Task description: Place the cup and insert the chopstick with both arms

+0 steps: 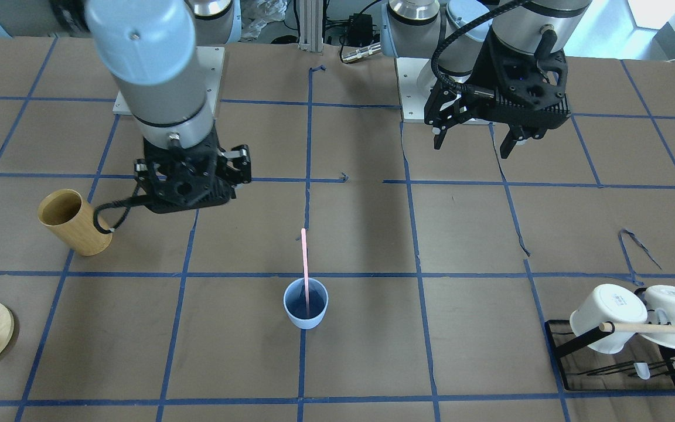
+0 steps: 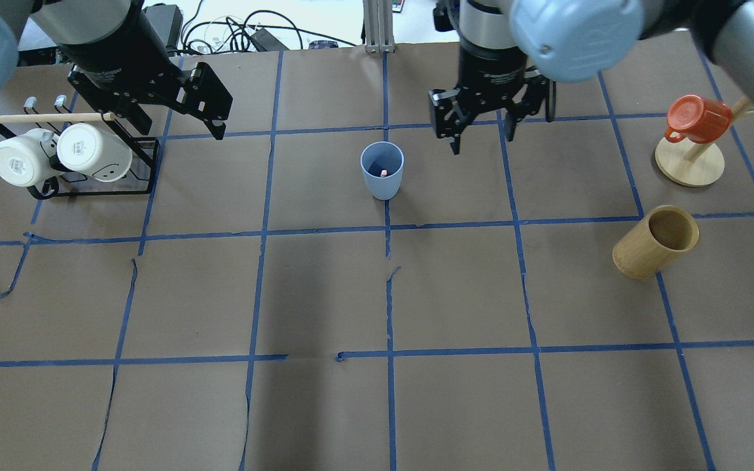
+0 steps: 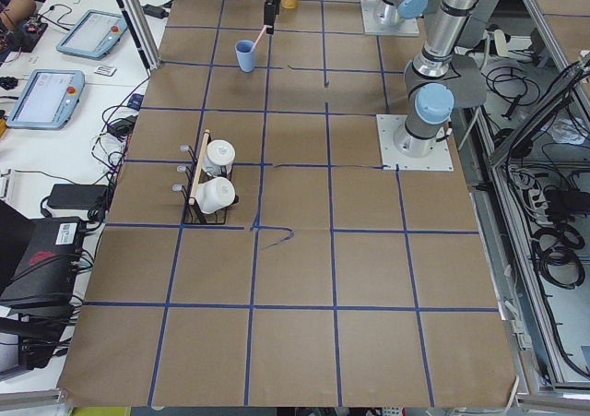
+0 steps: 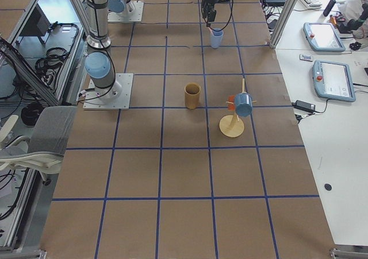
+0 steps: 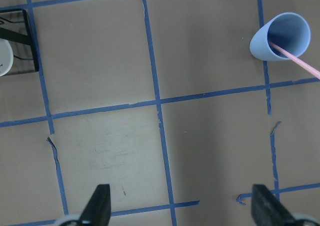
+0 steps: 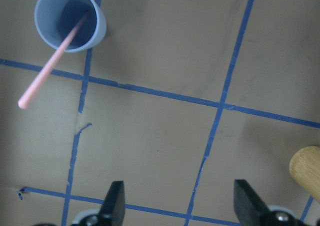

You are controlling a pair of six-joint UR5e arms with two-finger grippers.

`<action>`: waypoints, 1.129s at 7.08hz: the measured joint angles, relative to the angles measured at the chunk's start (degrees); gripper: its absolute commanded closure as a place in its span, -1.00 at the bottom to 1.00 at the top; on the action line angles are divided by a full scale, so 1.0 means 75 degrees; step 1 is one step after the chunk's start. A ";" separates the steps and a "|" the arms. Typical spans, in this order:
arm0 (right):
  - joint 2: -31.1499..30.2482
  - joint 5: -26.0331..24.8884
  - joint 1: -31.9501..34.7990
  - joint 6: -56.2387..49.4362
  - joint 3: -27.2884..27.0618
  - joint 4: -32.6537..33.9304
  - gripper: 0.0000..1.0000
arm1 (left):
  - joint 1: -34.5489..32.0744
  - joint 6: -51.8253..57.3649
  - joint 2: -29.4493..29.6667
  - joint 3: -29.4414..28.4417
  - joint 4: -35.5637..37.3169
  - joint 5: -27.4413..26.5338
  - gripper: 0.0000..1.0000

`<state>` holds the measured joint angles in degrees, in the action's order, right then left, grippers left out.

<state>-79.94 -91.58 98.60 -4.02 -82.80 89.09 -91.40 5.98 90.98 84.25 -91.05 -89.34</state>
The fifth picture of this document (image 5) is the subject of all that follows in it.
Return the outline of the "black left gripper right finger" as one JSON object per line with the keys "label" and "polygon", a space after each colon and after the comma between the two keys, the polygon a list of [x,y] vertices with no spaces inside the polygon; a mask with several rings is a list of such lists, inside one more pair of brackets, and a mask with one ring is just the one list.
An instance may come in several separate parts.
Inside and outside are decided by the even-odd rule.
{"label": "black left gripper right finger", "polygon": [[252,186],[251,216],[256,225],[304,225],[263,184]]}

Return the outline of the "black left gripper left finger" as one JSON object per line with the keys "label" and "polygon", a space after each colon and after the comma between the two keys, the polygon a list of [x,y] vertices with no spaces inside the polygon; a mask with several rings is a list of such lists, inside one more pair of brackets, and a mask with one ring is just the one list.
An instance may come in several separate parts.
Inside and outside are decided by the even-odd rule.
{"label": "black left gripper left finger", "polygon": [[109,184],[99,184],[82,211],[81,225],[105,226],[111,218],[111,191]]}

